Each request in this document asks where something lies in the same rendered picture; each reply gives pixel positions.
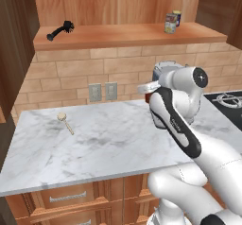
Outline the black hob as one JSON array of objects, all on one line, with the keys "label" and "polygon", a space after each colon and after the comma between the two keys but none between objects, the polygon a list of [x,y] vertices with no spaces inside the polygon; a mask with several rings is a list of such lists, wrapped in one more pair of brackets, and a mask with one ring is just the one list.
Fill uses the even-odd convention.
[{"label": "black hob", "polygon": [[242,131],[242,91],[211,93],[204,96]]}]

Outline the wooden base cabinet door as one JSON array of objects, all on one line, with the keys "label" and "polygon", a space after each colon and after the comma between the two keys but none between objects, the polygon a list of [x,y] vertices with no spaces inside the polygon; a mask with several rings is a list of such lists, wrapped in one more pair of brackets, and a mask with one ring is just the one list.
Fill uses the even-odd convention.
[{"label": "wooden base cabinet door", "polygon": [[159,201],[147,188],[148,174],[129,176],[124,179],[123,224],[146,225]]}]

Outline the blue yellow can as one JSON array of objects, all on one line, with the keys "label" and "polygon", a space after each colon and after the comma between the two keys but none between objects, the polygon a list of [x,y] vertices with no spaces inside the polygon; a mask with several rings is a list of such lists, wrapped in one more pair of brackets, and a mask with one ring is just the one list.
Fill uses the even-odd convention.
[{"label": "blue yellow can", "polygon": [[177,16],[176,26],[180,26],[182,12],[180,10],[173,10],[172,13]]}]

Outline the wooden honey dipper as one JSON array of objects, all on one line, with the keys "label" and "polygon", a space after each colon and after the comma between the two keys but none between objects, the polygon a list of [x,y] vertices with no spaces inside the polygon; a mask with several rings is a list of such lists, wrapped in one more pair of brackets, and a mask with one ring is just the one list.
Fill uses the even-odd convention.
[{"label": "wooden honey dipper", "polygon": [[67,115],[64,112],[59,112],[57,115],[57,118],[63,122],[66,126],[66,128],[70,131],[71,134],[74,134],[72,128],[70,127],[70,125],[68,124],[68,122],[66,121]]}]

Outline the open wooden wall cabinet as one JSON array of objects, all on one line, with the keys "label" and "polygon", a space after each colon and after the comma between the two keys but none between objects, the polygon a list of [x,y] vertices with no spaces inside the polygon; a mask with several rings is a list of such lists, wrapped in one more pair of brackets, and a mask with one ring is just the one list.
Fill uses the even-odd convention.
[{"label": "open wooden wall cabinet", "polygon": [[[199,0],[35,0],[40,29],[35,49],[67,50],[182,43],[219,43],[227,36],[196,22]],[[164,32],[167,13],[181,11],[180,26]],[[47,34],[71,21],[53,41]]]}]

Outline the black dish brush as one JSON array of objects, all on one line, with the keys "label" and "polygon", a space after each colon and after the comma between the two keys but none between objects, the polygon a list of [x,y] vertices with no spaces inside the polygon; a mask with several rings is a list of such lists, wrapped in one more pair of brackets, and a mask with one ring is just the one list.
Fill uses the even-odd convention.
[{"label": "black dish brush", "polygon": [[74,28],[75,26],[71,21],[65,21],[62,26],[54,30],[52,33],[47,34],[46,38],[48,41],[53,41],[54,38],[62,31],[64,31],[65,33],[70,33],[74,30]]}]

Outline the wooden drawer front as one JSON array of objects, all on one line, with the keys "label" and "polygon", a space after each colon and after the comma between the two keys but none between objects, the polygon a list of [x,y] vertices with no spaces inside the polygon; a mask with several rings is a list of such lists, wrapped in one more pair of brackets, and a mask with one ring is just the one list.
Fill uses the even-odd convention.
[{"label": "wooden drawer front", "polygon": [[[66,197],[66,196],[81,194],[84,191],[87,192],[87,196],[83,197],[83,198],[69,199],[69,200],[52,202],[52,203],[49,202],[49,197],[52,197],[52,198]],[[65,186],[65,187],[60,187],[60,188],[43,190],[41,192],[41,196],[43,199],[44,207],[47,209],[80,204],[83,202],[93,201],[95,199],[94,198],[94,188],[93,188],[93,184],[91,182],[83,183],[83,184],[79,184],[79,185],[71,185],[71,186]]]},{"label": "wooden drawer front", "polygon": [[76,225],[80,222],[92,220],[91,225],[112,225],[111,209],[98,209],[84,212],[75,212],[70,215],[55,217],[49,220],[50,225]]}]

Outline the white label can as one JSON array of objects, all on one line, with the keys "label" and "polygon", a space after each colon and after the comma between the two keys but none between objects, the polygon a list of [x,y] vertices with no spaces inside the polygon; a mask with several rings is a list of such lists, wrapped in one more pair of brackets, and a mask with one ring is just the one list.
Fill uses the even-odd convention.
[{"label": "white label can", "polygon": [[164,32],[173,34],[176,31],[177,15],[167,13],[164,21]]}]

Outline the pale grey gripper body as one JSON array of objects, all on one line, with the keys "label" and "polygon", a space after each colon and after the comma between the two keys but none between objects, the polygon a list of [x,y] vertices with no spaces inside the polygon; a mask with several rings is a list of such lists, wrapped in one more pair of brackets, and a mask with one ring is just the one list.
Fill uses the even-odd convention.
[{"label": "pale grey gripper body", "polygon": [[149,83],[139,85],[137,87],[137,90],[139,94],[150,94],[156,91],[160,87],[161,87],[161,84],[159,83],[159,81],[151,81]]}]

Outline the grey wall outlet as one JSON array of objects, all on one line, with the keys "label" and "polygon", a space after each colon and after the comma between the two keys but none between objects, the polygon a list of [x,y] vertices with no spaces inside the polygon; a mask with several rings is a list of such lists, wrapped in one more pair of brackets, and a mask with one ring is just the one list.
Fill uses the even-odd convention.
[{"label": "grey wall outlet", "polygon": [[101,84],[94,83],[89,85],[89,100],[91,102],[98,102],[102,99]]},{"label": "grey wall outlet", "polygon": [[105,83],[105,94],[107,100],[117,99],[117,83],[116,82],[106,82]]}]

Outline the dark wooden cabinet door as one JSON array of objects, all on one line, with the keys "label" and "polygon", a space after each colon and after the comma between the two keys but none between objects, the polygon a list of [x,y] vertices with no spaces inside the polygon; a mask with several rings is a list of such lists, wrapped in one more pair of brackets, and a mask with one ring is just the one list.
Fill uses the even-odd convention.
[{"label": "dark wooden cabinet door", "polygon": [[199,0],[196,22],[227,36],[242,50],[242,0]]},{"label": "dark wooden cabinet door", "polygon": [[35,0],[0,0],[0,123],[8,121],[35,54]]}]

